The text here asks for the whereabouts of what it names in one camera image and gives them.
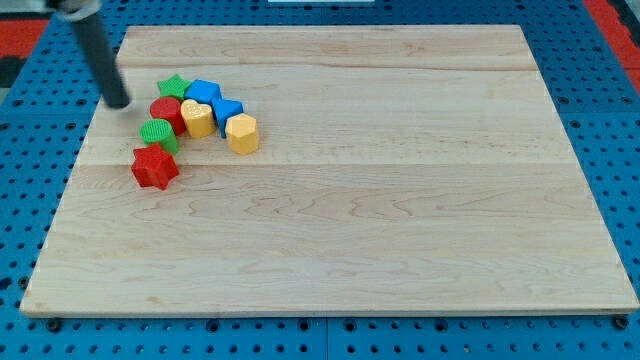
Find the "grey rod mount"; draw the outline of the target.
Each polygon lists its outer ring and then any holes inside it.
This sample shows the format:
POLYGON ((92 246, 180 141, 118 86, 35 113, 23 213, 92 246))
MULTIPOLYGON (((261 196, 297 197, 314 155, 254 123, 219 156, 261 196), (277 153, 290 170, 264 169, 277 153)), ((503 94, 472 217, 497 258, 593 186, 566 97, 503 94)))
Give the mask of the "grey rod mount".
POLYGON ((80 21, 96 15, 102 4, 102 0, 46 0, 45 8, 65 21, 80 21))

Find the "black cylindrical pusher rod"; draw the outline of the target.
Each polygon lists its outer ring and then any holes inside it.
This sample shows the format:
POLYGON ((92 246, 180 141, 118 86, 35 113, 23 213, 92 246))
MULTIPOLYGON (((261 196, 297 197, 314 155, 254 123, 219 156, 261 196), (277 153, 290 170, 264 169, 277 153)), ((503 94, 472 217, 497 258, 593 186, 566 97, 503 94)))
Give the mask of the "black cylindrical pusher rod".
POLYGON ((106 106, 111 109, 127 107, 130 96, 99 15, 94 13, 72 21, 71 28, 106 106))

